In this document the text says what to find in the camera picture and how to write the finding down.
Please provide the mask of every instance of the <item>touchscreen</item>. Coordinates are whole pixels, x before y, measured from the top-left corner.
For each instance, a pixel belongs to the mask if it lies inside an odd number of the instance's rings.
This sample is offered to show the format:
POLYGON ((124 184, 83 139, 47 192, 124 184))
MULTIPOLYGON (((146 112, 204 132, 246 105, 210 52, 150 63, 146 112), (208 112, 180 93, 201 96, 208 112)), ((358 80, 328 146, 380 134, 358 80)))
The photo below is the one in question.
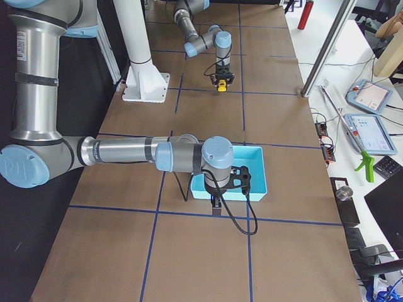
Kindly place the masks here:
POLYGON ((372 110, 377 110, 388 93, 388 90, 367 82, 358 93, 355 101, 372 110))
POLYGON ((352 116, 365 150, 391 150, 383 130, 373 116, 352 116))

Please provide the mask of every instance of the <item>white table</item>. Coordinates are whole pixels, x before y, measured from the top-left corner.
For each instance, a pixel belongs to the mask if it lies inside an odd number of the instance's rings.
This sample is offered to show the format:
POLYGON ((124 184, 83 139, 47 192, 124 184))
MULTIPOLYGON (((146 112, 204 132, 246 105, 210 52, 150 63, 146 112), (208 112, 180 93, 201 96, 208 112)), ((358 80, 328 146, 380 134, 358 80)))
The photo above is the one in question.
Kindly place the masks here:
MULTIPOLYGON (((292 36, 296 56, 300 62, 299 66, 302 78, 305 82, 310 70, 312 69, 312 65, 301 63, 313 64, 315 62, 333 20, 311 15, 304 30, 297 29, 299 22, 298 18, 288 18, 287 22, 292 36)), ((364 36, 361 34, 361 31, 358 29, 353 20, 349 20, 346 23, 344 30, 336 44, 336 48, 329 57, 327 63, 352 65, 359 62, 366 62, 372 57, 372 50, 366 42, 364 36)), ((325 80, 327 80, 330 85, 336 86, 340 92, 345 95, 358 76, 359 78, 357 78, 357 80, 371 80, 371 74, 372 61, 366 65, 361 64, 352 67, 327 65, 324 67, 324 70, 322 71, 322 74, 316 84, 323 84, 325 83, 325 80)), ((382 78, 373 77, 374 82, 381 79, 382 78)), ((400 108, 403 107, 403 101, 397 94, 392 83, 386 79, 380 82, 380 84, 391 88, 391 90, 394 91, 389 104, 400 108)), ((312 91, 311 95, 309 96, 309 103, 311 107, 318 109, 320 113, 324 114, 328 120, 336 116, 335 111, 330 107, 330 104, 325 101, 318 88, 315 88, 312 91)), ((343 109, 343 114, 345 113, 363 112, 348 106, 347 108, 343 109)), ((391 120, 403 123, 402 111, 385 108, 382 112, 382 115, 390 118, 391 120)), ((389 133, 403 133, 402 126, 393 124, 384 118, 382 118, 382 121, 389 133)), ((384 179, 377 173, 374 173, 375 182, 369 183, 365 180, 364 168, 362 168, 362 170, 359 172, 354 171, 354 168, 358 167, 360 164, 361 155, 353 148, 342 124, 340 123, 339 128, 337 128, 337 125, 338 119, 335 119, 330 121, 327 127, 329 136, 333 138, 333 140, 336 140, 336 137, 338 137, 335 153, 336 162, 330 164, 327 169, 329 177, 345 177, 347 178, 349 185, 352 187, 354 191, 353 199, 355 202, 355 207, 361 221, 359 228, 366 245, 372 246, 382 243, 385 244, 388 249, 392 250, 392 247, 389 245, 382 231, 379 229, 364 200, 364 196, 380 185, 384 179)), ((392 158, 394 158, 398 163, 402 164, 403 137, 392 137, 392 140, 399 151, 399 153, 392 156, 392 158)), ((382 156, 376 156, 374 158, 375 162, 377 162, 382 158, 382 156)))

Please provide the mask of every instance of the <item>electronic component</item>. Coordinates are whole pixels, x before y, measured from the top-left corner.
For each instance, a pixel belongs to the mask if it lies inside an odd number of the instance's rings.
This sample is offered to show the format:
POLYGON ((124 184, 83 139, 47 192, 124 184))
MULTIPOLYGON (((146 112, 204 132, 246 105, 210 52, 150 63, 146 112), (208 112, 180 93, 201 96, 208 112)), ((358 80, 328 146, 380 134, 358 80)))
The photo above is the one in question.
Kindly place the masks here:
POLYGON ((328 147, 327 145, 321 144, 322 148, 322 153, 323 153, 323 158, 327 164, 330 164, 332 162, 336 161, 336 158, 334 157, 334 147, 328 147))
POLYGON ((398 162, 389 156, 385 156, 379 162, 377 162, 373 169, 378 172, 384 179, 389 179, 399 171, 403 170, 398 162))
POLYGON ((327 136, 327 125, 326 122, 315 123, 316 133, 319 138, 327 136))
POLYGON ((392 95, 392 91, 368 80, 360 80, 347 92, 349 104, 363 111, 379 115, 392 95))
MULTIPOLYGON (((363 149, 370 155, 393 155, 397 149, 387 133, 379 115, 355 115, 344 116, 349 129, 363 149)), ((359 150, 354 138, 350 137, 354 147, 359 150)))

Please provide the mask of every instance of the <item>red fire extinguisher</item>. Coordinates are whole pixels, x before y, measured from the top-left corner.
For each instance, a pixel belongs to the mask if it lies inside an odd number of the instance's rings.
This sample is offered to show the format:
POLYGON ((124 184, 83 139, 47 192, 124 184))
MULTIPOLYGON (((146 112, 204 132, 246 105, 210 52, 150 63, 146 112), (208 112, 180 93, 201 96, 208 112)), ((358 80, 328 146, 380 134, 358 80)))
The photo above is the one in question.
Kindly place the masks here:
POLYGON ((308 17, 310 14, 310 11, 312 10, 312 7, 314 5, 314 0, 307 0, 304 6, 304 11, 302 11, 300 23, 298 24, 298 29, 303 30, 305 28, 305 25, 307 24, 308 17))

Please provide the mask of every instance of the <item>person's arm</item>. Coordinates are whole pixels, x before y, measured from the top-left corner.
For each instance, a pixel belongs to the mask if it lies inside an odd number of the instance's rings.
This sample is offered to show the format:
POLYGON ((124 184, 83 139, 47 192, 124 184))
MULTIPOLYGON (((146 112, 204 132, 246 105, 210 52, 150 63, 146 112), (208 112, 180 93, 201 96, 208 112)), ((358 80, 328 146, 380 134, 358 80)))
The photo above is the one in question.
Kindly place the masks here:
POLYGON ((399 31, 399 29, 403 25, 403 10, 400 11, 399 14, 395 15, 393 18, 386 21, 382 26, 377 30, 375 36, 377 38, 387 38, 399 31))

